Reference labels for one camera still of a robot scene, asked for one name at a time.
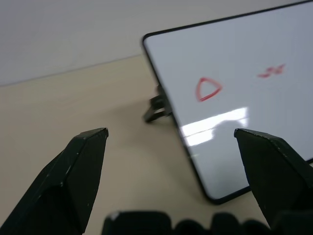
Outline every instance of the whiteboard stand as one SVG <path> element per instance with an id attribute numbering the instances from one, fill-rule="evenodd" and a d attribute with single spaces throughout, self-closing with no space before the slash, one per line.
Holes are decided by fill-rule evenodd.
<path id="1" fill-rule="evenodd" d="M 160 117 L 167 117 L 172 114 L 172 109 L 161 86 L 157 86 L 157 92 L 159 95 L 150 99 L 150 108 L 143 116 L 146 123 L 150 123 Z"/>

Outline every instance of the black whiteboard frame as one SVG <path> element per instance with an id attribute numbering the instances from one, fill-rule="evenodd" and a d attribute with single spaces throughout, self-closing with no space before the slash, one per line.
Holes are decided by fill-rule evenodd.
<path id="1" fill-rule="evenodd" d="M 164 87 L 163 87 L 163 85 L 162 85 L 162 83 L 161 83 L 161 81 L 160 81 L 160 79 L 159 79 L 159 77 L 158 77 L 158 73 L 157 73 L 157 71 L 156 71 L 156 69 L 155 69 L 155 67 L 154 67 L 154 65 L 153 65 L 153 61 L 152 61 L 151 57 L 149 56 L 149 50 L 148 50 L 148 49 L 145 47 L 145 45 L 144 45 L 144 41 L 145 41 L 147 38 L 149 38 L 149 37 L 151 37 L 151 36 L 158 35 L 158 34 L 169 33 L 169 32 L 173 32 L 173 31 L 178 31 L 178 30 L 182 30 L 182 29 L 197 27 L 197 26 L 201 26 L 201 25 L 205 25 L 205 24 L 217 23 L 217 22 L 221 22 L 221 21 L 228 21 L 228 20 L 231 20 L 231 19 L 239 18 L 239 17 L 250 16 L 250 15 L 259 14 L 259 13 L 263 13 L 263 12 L 268 12 L 268 11 L 272 11 L 272 10 L 277 10 L 277 9 L 281 9 L 281 8 L 286 8 L 286 7 L 291 7 L 291 6 L 295 6 L 295 5 L 305 4 L 305 3 L 312 2 L 312 1 L 313 1 L 313 0 L 305 0 L 305 1 L 300 1 L 300 2 L 296 2 L 296 3 L 291 3 L 291 4 L 283 5 L 283 6 L 278 6 L 278 7 L 274 7 L 274 8 L 269 8 L 269 9 L 265 9 L 265 10 L 260 10 L 260 11 L 245 13 L 245 14 L 241 14 L 241 15 L 226 17 L 226 18 L 222 18 L 222 19 L 217 19 L 217 20 L 212 20 L 212 21 L 206 21 L 206 22 L 202 22 L 202 23 L 195 23 L 195 24 L 190 24 L 190 25 L 186 25 L 186 26 L 182 26 L 182 27 L 176 27 L 176 28 L 171 28 L 171 29 L 166 29 L 166 30 L 162 30 L 162 31 L 157 31 L 157 32 L 148 33 L 148 34 L 146 34 L 146 35 L 143 36 L 142 41 L 141 41 L 141 45 L 142 45 L 142 47 L 143 47 L 144 54 L 145 54 L 145 56 L 146 56 L 147 59 L 148 59 L 148 62 L 149 62 L 149 64 L 150 64 L 150 67 L 151 67 L 151 69 L 152 69 L 152 71 L 153 71 L 153 73 L 154 73 L 154 75 L 155 75 L 156 81 L 157 81 L 158 85 L 161 86 L 161 88 L 163 88 L 164 93 L 165 93 L 165 95 L 166 95 L 166 90 L 164 89 Z M 168 104 L 170 105 L 170 107 L 171 107 L 171 109 L 172 109 L 172 115 L 171 115 L 171 117 L 172 117 L 172 119 L 173 119 L 173 121 L 174 121 L 174 125 L 175 125 L 175 127 L 176 127 L 176 130 L 178 131 L 180 140 L 181 140 L 181 142 L 182 142 L 182 144 L 183 144 L 183 148 L 185 149 L 185 152 L 187 153 L 187 156 L 188 156 L 188 159 L 189 159 L 189 161 L 190 161 L 190 163 L 191 163 L 192 169 L 193 169 L 193 171 L 194 171 L 195 174 L 196 174 L 197 181 L 198 181 L 198 183 L 200 184 L 201 190 L 202 190 L 204 196 L 206 197 L 206 199 L 208 199 L 208 200 L 209 200 L 210 202 L 212 202 L 213 204 L 222 204 L 222 203 L 225 203 L 225 202 L 227 202 L 227 201 L 229 201 L 229 200 L 232 200 L 232 199 L 234 199 L 234 198 L 236 198 L 236 197 L 238 197 L 238 196 L 240 196 L 240 195 L 243 195 L 243 194 L 249 192 L 249 191 L 250 191 L 250 187 L 246 187 L 246 188 L 240 189 L 240 190 L 238 190 L 238 191 L 236 191 L 236 192 L 234 192 L 234 193 L 231 193 L 231 194 L 229 194 L 229 195 L 227 195 L 227 196 L 225 196 L 225 197 L 219 198 L 219 199 L 214 199 L 214 198 L 210 197 L 210 196 L 206 193 L 206 191 L 205 191 L 205 189 L 204 189 L 204 187 L 203 187 L 203 185 L 202 185 L 201 179 L 200 179 L 200 177 L 199 177 L 199 174 L 198 174 L 198 172 L 197 172 L 197 169 L 196 169 L 196 167 L 195 167 L 195 165 L 194 165 L 194 163 L 193 163 L 193 161 L 192 161 L 192 158 L 191 158 L 190 152 L 189 152 L 189 150 L 188 150 L 188 147 L 187 147 L 187 145 L 186 145 L 186 143 L 185 143 L 185 141 L 184 141 L 184 138 L 183 138 L 183 136 L 182 136 L 182 134 L 181 134 L 181 132 L 180 132 L 180 130 L 179 130 L 179 125 L 178 125 L 177 120 L 176 120 L 176 118 L 175 118 L 175 110 L 173 110 L 170 100 L 167 99 L 167 101 L 168 101 Z M 308 163 L 313 163 L 313 158 L 310 159 L 310 160 L 308 160 Z"/>

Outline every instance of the red marker drawing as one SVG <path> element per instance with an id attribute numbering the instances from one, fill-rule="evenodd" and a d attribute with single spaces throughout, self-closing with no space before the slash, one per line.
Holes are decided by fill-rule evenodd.
<path id="1" fill-rule="evenodd" d="M 265 73 L 259 74 L 258 77 L 260 78 L 268 78 L 270 77 L 272 74 L 282 74 L 283 73 L 283 69 L 285 67 L 285 64 L 280 65 L 278 67 L 269 67 L 266 69 Z"/>
<path id="2" fill-rule="evenodd" d="M 216 87 L 216 90 L 213 93 L 202 97 L 200 94 L 200 88 L 201 88 L 201 84 L 203 84 L 204 82 L 208 82 L 208 83 L 212 84 L 214 87 Z M 223 87 L 221 86 L 221 84 L 218 83 L 217 81 L 215 81 L 214 79 L 209 78 L 209 77 L 202 77 L 202 78 L 200 78 L 200 80 L 197 84 L 197 90 L 196 90 L 197 99 L 199 102 L 203 102 L 203 101 L 215 96 L 218 92 L 220 92 L 222 90 L 222 88 Z"/>

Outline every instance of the beige table surface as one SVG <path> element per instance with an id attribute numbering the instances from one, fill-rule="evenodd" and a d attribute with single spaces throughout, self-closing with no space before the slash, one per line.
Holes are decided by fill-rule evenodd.
<path id="1" fill-rule="evenodd" d="M 80 132 L 108 127 L 101 182 L 85 234 L 107 214 L 159 210 L 208 228 L 216 212 L 265 219 L 247 193 L 220 206 L 202 196 L 170 118 L 142 121 L 155 83 L 142 56 L 0 87 L 0 224 L 40 170 Z"/>

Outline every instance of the whiteboard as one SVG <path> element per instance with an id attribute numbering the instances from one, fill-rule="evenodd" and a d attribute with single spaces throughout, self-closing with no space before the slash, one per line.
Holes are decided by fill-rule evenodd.
<path id="1" fill-rule="evenodd" d="M 211 200 L 248 187 L 235 128 L 313 139 L 313 2 L 148 34 L 143 39 Z"/>

